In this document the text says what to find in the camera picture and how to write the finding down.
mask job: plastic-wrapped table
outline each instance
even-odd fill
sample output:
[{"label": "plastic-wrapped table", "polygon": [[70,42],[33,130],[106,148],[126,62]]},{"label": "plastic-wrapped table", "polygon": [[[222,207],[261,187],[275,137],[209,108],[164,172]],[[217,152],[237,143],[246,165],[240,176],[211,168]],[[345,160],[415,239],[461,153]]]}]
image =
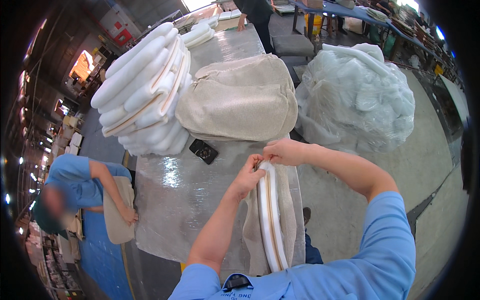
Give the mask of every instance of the plastic-wrapped table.
[{"label": "plastic-wrapped table", "polygon": [[[213,62],[238,60],[264,53],[252,25],[241,32],[215,33],[208,42],[192,48],[190,73]],[[140,250],[166,259],[185,262],[198,233],[218,206],[225,190],[245,164],[248,155],[261,153],[266,142],[208,142],[218,151],[207,165],[189,146],[176,156],[144,155],[137,158],[136,206],[140,216],[135,239]],[[293,265],[305,262],[305,233],[298,174],[288,167],[288,181],[297,220]],[[236,216],[232,240],[222,264],[221,280],[232,272],[247,274],[250,254],[242,239],[247,205]]]}]

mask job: stool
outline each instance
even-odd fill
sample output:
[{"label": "stool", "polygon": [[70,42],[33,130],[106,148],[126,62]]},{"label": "stool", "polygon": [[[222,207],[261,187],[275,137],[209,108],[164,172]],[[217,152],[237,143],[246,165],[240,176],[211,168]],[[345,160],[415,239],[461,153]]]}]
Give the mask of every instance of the stool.
[{"label": "stool", "polygon": [[314,57],[313,44],[302,35],[285,35],[272,37],[273,48],[278,57],[305,56]]},{"label": "stool", "polygon": [[326,26],[326,31],[328,31],[328,36],[332,37],[332,31],[333,31],[333,22],[335,22],[335,31],[338,29],[338,19],[335,17],[332,17],[331,13],[325,13],[322,15],[322,24],[320,25],[320,30],[324,26],[324,21],[325,19],[327,20]]}]

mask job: black phone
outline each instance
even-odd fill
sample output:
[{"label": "black phone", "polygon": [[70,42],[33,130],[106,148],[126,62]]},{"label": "black phone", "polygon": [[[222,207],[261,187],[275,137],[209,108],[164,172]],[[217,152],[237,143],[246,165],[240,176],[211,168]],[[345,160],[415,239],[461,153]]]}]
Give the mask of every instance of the black phone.
[{"label": "black phone", "polygon": [[193,154],[203,159],[207,165],[210,165],[218,155],[218,151],[199,139],[195,139],[195,141],[193,141],[193,143],[190,145],[189,149],[193,152]]}]

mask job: light blue work shirt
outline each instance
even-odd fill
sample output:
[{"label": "light blue work shirt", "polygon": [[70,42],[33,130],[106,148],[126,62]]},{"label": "light blue work shirt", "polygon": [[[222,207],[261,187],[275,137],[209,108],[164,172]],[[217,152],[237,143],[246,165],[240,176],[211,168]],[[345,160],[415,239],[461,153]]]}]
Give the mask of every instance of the light blue work shirt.
[{"label": "light blue work shirt", "polygon": [[372,199],[352,258],[246,277],[250,285],[227,292],[212,268],[191,264],[169,299],[406,299],[415,277],[415,242],[402,196],[383,192]]},{"label": "light blue work shirt", "polygon": [[[50,166],[45,184],[62,187],[66,193],[66,205],[76,205],[77,210],[84,207],[103,205],[103,185],[97,178],[90,176],[90,159],[85,156],[63,154],[57,157]],[[132,176],[121,164],[105,163],[112,176]]]}]

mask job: cardboard box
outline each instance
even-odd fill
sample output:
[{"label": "cardboard box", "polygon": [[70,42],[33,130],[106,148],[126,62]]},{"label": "cardboard box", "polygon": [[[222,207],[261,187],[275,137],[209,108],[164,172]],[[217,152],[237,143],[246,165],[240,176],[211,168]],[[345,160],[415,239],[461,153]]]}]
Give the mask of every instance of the cardboard box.
[{"label": "cardboard box", "polygon": [[301,0],[302,3],[308,8],[324,8],[324,0]]}]

